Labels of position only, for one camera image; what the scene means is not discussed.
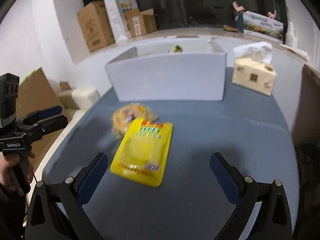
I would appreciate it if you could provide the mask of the person's left hand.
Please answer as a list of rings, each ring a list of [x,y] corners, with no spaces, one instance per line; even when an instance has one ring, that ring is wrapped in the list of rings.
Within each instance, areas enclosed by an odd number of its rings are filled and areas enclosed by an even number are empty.
[[[33,181],[34,177],[34,168],[32,163],[30,162],[30,158],[34,158],[35,154],[30,151],[28,157],[28,169],[26,172],[26,178],[28,184]],[[17,190],[17,184],[14,181],[14,172],[13,167],[20,163],[20,156],[18,154],[10,154],[4,156],[1,152],[1,184],[5,189],[9,191]]]

